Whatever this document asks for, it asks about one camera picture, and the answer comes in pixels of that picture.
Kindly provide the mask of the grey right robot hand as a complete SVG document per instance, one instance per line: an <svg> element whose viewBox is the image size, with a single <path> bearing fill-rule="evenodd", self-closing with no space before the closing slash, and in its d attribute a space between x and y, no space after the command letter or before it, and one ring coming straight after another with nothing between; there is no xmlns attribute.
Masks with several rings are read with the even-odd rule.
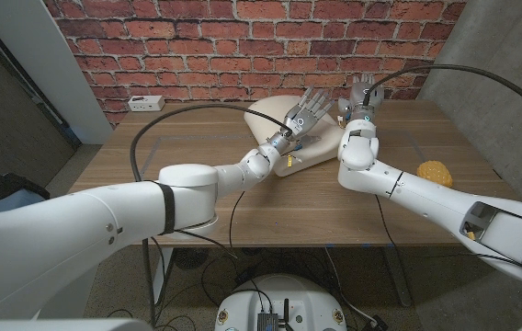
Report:
<svg viewBox="0 0 522 331"><path fill-rule="evenodd" d="M374 87L373 74L354 76L348 98L338 99L338 109L342 113L340 120L344 123L351 120L372 121L376 110L384 100L382 86Z"/></svg>

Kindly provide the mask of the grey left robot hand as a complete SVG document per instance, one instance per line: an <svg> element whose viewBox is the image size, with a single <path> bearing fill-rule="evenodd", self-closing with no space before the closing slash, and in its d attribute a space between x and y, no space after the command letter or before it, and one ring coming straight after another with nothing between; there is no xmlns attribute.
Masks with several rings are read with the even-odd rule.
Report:
<svg viewBox="0 0 522 331"><path fill-rule="evenodd" d="M315 94L309 87L302 95L300 101L285 115L283 124L286 129L280 129L268 143L280 152L284 152L286 146L308 133L317 122L333 106L334 102L327 101L328 93L320 89Z"/></svg>

